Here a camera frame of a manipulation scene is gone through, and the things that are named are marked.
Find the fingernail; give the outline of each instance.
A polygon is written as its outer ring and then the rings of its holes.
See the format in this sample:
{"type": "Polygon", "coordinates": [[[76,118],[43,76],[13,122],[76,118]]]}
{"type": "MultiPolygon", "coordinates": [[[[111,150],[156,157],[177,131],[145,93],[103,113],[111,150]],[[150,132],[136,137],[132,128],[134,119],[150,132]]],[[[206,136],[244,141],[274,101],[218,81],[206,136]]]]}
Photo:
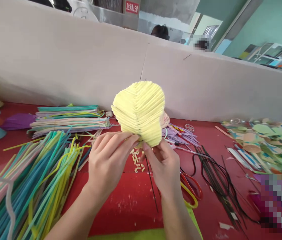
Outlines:
{"type": "Polygon", "coordinates": [[[144,150],[144,151],[147,151],[147,150],[150,149],[150,146],[149,146],[146,142],[143,142],[143,143],[142,143],[142,147],[143,147],[143,150],[144,150]]]}

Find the dark hair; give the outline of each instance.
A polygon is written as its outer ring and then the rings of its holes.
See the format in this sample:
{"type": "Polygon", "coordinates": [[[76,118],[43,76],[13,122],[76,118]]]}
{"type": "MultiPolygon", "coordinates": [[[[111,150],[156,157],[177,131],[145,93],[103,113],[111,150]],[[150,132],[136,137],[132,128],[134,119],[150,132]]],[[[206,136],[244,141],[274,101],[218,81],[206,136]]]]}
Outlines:
{"type": "Polygon", "coordinates": [[[170,37],[169,37],[169,31],[168,31],[168,28],[167,26],[163,25],[156,25],[152,32],[151,32],[151,35],[155,36],[155,37],[159,37],[159,38],[162,38],[162,39],[166,39],[166,40],[169,40],[170,37]]]}
{"type": "Polygon", "coordinates": [[[209,49],[209,41],[206,39],[199,40],[194,46],[202,50],[207,50],[209,49]]]}

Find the yellow scissors handle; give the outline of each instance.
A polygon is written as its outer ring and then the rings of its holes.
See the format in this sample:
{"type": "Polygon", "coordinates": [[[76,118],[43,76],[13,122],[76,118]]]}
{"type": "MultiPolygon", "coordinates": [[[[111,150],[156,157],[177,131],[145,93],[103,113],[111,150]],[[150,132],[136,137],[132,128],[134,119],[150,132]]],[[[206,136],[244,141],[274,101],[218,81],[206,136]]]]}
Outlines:
{"type": "Polygon", "coordinates": [[[191,205],[190,203],[188,203],[186,200],[184,200],[184,203],[185,203],[185,205],[187,206],[187,207],[189,207],[189,208],[197,208],[198,207],[198,200],[195,198],[195,196],[191,193],[191,191],[182,183],[182,182],[180,182],[180,184],[181,184],[181,187],[183,187],[184,188],[184,190],[186,190],[187,191],[187,193],[193,198],[193,200],[194,200],[194,205],[191,205]]]}

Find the green wall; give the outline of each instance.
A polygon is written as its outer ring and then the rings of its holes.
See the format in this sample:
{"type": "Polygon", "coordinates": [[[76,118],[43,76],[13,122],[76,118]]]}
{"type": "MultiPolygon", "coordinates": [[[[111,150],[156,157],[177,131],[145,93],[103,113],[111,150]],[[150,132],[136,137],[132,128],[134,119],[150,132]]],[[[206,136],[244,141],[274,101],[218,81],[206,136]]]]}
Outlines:
{"type": "Polygon", "coordinates": [[[217,33],[213,37],[213,40],[216,41],[212,49],[229,28],[246,1],[247,0],[200,0],[196,12],[223,21],[217,33]]]}
{"type": "Polygon", "coordinates": [[[223,55],[238,57],[250,45],[282,44],[282,0],[264,0],[223,55]]]}

